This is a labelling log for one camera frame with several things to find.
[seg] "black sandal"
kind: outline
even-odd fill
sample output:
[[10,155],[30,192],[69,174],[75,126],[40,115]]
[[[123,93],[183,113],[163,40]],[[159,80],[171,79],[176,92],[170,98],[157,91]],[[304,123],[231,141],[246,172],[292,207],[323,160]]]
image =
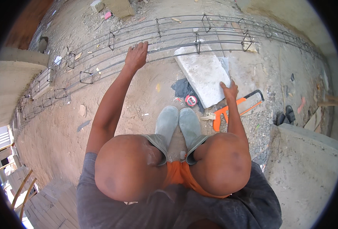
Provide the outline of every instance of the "black sandal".
[[294,121],[295,121],[294,110],[292,109],[292,107],[290,105],[287,105],[286,106],[286,114],[282,112],[278,115],[277,121],[276,121],[276,126],[279,126],[283,123],[293,125]]

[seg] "knee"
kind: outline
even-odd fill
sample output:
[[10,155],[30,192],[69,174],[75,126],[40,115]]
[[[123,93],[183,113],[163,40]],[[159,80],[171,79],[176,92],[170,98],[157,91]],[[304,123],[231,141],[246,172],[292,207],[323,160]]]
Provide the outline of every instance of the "knee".
[[137,201],[143,188],[142,169],[131,160],[116,162],[114,166],[104,169],[96,166],[95,183],[106,196],[118,201]]
[[141,198],[148,161],[160,155],[154,147],[152,156],[146,141],[140,135],[119,135],[104,144],[95,161],[95,183],[103,194],[126,202]]
[[206,180],[217,195],[227,195],[242,189],[250,177],[251,157],[243,141],[231,133],[214,135],[209,142]]

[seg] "tape measure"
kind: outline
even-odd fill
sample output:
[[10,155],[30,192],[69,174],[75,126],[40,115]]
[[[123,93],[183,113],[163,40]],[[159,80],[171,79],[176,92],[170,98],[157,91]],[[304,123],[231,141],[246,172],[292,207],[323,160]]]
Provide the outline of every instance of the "tape measure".
[[187,103],[188,106],[193,107],[198,103],[198,99],[193,95],[187,95],[185,97],[185,103]]

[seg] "orange shorts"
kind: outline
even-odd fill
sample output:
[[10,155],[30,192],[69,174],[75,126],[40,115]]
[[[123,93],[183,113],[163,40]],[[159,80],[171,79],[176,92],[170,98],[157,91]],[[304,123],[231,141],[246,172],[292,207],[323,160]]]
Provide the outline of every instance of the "orange shorts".
[[205,191],[192,176],[190,172],[190,166],[187,162],[167,162],[166,165],[167,175],[164,182],[164,188],[171,184],[182,184],[184,187],[193,189],[194,191],[206,197],[222,199],[229,196],[215,196]]

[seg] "pink sponge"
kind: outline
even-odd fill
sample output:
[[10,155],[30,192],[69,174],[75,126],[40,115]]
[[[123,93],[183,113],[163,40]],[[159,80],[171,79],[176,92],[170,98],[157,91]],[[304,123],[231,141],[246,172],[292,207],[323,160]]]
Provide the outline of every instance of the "pink sponge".
[[112,16],[111,12],[107,12],[104,16],[105,20],[107,20],[108,18],[110,18]]

